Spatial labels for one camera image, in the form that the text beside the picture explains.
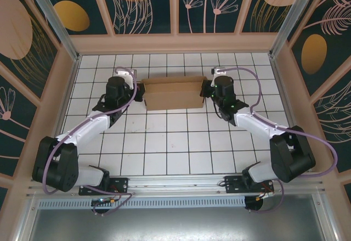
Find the brown cardboard box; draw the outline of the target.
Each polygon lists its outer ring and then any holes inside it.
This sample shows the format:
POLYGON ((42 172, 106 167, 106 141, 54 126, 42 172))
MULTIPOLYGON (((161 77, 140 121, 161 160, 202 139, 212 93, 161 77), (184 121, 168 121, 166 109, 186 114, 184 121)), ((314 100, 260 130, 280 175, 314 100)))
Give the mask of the brown cardboard box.
POLYGON ((143 100, 148 111, 202 108, 205 76, 156 77, 143 79, 143 100))

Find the grey metal sheet panel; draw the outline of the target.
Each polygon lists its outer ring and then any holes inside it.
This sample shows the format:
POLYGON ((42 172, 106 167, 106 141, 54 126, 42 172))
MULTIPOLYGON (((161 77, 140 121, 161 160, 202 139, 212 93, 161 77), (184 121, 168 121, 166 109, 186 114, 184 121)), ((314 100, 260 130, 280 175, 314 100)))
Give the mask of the grey metal sheet panel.
POLYGON ((242 207, 42 209, 32 199, 16 241, 340 241, 319 195, 288 195, 269 213, 242 207))

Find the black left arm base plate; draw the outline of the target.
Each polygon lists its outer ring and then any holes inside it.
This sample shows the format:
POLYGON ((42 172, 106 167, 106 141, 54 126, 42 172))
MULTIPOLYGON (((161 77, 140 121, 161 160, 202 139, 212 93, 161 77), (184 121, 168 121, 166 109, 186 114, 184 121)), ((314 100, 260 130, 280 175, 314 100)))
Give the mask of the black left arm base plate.
POLYGON ((109 193, 127 193, 128 190, 128 178, 115 177, 110 178, 108 181, 104 180, 98 186, 92 186, 93 189, 87 187, 80 187, 78 195, 80 196, 93 196, 102 193, 99 190, 109 193))

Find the aluminium mounting rail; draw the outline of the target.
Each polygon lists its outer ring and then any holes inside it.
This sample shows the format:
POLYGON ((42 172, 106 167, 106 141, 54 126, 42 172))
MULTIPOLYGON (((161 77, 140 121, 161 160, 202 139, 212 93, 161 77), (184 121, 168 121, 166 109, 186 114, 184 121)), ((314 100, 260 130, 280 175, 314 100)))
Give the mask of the aluminium mounting rail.
MULTIPOLYGON (((126 176, 127 190, 135 197, 195 197, 224 195, 219 183, 225 174, 126 176)), ((289 183, 273 182, 275 195, 315 194, 326 187, 320 178, 295 178, 289 183)))

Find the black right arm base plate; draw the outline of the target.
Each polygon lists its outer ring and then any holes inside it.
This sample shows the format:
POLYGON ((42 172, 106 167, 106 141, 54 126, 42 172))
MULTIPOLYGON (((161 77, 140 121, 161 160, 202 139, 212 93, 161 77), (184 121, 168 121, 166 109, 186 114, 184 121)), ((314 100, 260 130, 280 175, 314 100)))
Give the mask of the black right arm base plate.
POLYGON ((247 186, 242 176, 225 176, 223 186, 227 193, 233 194, 263 194, 274 192, 274 186, 271 180, 259 183, 253 182, 249 183, 249 186, 247 186))

